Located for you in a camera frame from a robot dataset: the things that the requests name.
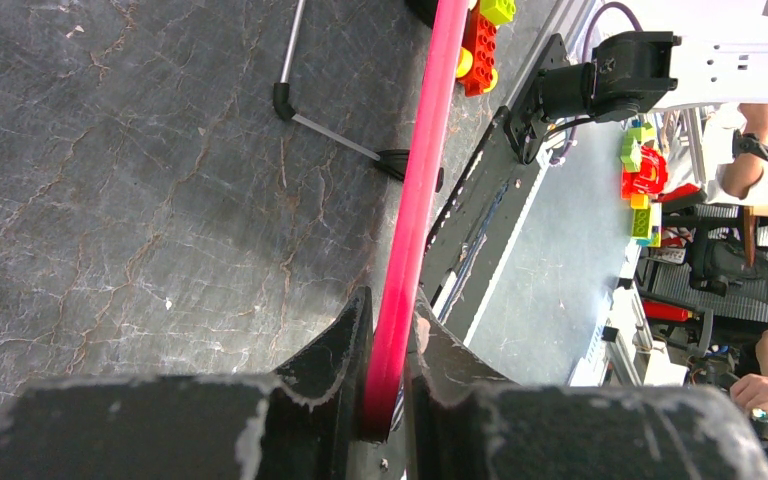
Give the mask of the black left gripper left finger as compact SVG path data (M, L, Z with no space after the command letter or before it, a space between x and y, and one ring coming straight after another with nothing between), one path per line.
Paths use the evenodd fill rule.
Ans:
M0 479L358 479L372 298L266 373L65 377L0 420Z

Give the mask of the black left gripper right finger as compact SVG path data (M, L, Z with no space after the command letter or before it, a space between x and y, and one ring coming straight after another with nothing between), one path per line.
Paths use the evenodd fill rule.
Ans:
M715 389L523 386L424 295L404 381L410 479L768 479L746 416Z

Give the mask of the pink framed whiteboard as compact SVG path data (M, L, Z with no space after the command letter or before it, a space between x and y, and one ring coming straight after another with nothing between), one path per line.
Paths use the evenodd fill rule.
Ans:
M468 6L436 8L364 387L359 437L371 442L388 439L400 389Z

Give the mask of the person forearm in background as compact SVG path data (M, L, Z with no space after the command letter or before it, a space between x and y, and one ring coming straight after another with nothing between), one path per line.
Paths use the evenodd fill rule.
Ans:
M744 132L757 137L761 143L768 142L768 104L741 103L738 111L745 118ZM744 199L752 186L757 184L764 173L764 160L751 153L737 156L726 166L720 185L729 195Z

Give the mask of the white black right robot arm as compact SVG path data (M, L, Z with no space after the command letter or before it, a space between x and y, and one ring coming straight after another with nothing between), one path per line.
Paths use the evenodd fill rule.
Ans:
M589 60L539 73L550 119L619 121L652 110L768 104L768 15L743 1L645 1L651 30L615 34Z

